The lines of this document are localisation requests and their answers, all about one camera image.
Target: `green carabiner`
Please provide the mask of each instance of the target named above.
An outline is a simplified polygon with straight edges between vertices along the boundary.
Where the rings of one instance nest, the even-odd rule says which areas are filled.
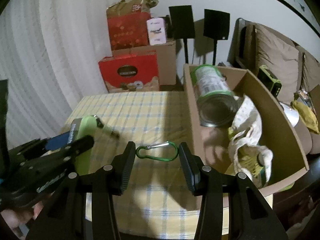
[[[167,158],[162,158],[162,157],[155,157],[155,156],[151,156],[151,155],[140,155],[139,154],[139,151],[141,149],[145,149],[145,150],[151,150],[151,149],[155,149],[155,148],[159,148],[159,147],[165,147],[165,146],[168,146],[168,145],[172,145],[176,151],[176,155],[171,158],[171,159],[167,159]],[[139,146],[137,149],[136,149],[136,156],[140,159],[151,159],[151,160],[155,160],[155,161],[161,161],[161,162],[170,162],[170,161],[173,161],[175,158],[178,157],[178,146],[173,143],[173,142],[170,142],[170,141],[166,141],[164,143],[158,143],[158,144],[151,144],[151,145],[147,145],[147,146],[144,146],[144,145],[141,145]]]

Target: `curtain fold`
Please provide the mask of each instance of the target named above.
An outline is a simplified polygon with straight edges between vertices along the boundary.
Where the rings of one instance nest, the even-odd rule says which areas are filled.
[[[105,10],[118,0],[10,0],[0,15],[0,78],[9,79],[10,148],[52,137],[83,96],[107,93]]]

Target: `beige sofa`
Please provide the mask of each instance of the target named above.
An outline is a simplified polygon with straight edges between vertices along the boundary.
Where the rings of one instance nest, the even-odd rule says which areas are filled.
[[[320,84],[320,63],[288,37],[241,18],[237,32],[235,63],[255,74],[260,65],[270,67],[282,83],[279,101],[290,104],[295,91]],[[320,135],[309,132],[301,119],[294,128],[306,154],[320,153]]]

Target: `yellow tablecloth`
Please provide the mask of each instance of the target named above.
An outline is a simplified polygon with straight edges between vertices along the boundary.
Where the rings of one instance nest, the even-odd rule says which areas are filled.
[[[110,164],[128,141],[136,146],[187,141],[190,123],[185,116],[184,92],[128,92],[84,97],[66,122],[96,114],[120,132],[120,140],[97,132],[90,172]],[[171,147],[149,151],[172,156]],[[124,233],[162,239],[193,239],[199,217],[196,198],[188,191],[179,158],[172,162],[149,159],[134,161],[129,185],[121,196],[113,197],[119,230]],[[86,218],[91,220],[91,196],[87,196]],[[228,208],[223,211],[223,234],[228,233]]]

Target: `tin can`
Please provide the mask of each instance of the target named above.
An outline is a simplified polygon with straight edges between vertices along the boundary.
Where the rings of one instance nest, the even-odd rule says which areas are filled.
[[[212,65],[200,65],[191,72],[201,125],[219,127],[231,122],[238,104],[221,72]]]

